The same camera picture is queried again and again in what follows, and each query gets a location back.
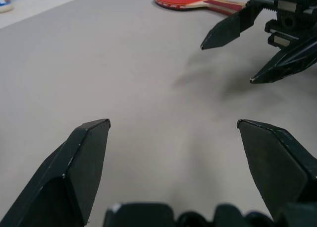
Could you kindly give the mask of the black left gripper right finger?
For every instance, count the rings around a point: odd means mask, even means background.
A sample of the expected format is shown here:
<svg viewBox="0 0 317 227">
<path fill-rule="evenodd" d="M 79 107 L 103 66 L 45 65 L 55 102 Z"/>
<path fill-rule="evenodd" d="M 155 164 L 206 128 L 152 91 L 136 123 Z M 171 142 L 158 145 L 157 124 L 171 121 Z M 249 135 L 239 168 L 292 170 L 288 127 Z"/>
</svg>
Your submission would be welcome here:
<svg viewBox="0 0 317 227">
<path fill-rule="evenodd" d="M 317 201 L 317 158 L 287 130 L 240 119 L 237 122 L 250 173 L 274 219 L 291 203 Z"/>
</svg>

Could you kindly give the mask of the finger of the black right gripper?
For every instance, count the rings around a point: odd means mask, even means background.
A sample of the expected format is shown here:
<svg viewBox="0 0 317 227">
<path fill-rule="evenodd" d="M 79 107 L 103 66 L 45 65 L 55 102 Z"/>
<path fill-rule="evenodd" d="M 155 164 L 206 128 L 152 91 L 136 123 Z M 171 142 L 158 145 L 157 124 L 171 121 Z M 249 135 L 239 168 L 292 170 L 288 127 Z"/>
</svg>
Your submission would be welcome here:
<svg viewBox="0 0 317 227">
<path fill-rule="evenodd" d="M 242 32 L 254 25 L 255 19 L 263 10 L 264 4 L 249 1 L 245 8 L 218 22 L 201 43 L 201 50 L 219 48 L 237 39 Z"/>
<path fill-rule="evenodd" d="M 252 84 L 273 83 L 317 63 L 317 34 L 301 37 L 281 49 L 250 79 Z"/>
</svg>

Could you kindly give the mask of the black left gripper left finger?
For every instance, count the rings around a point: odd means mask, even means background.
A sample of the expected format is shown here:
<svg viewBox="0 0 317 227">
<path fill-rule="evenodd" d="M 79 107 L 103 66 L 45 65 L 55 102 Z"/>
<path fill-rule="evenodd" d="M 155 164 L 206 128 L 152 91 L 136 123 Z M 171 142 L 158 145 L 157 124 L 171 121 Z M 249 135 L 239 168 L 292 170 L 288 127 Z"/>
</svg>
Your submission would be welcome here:
<svg viewBox="0 0 317 227">
<path fill-rule="evenodd" d="M 85 227 L 101 181 L 109 119 L 75 128 L 39 166 L 0 227 Z"/>
</svg>

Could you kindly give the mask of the white bottle with blue label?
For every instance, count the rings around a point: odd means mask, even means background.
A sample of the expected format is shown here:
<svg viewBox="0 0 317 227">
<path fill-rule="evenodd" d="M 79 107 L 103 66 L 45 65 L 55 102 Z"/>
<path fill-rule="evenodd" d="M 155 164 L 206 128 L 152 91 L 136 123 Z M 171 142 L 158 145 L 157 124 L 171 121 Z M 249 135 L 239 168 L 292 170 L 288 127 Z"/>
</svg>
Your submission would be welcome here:
<svg viewBox="0 0 317 227">
<path fill-rule="evenodd" d="M 0 0 L 0 13 L 5 13 L 13 10 L 14 7 L 11 0 Z"/>
</svg>

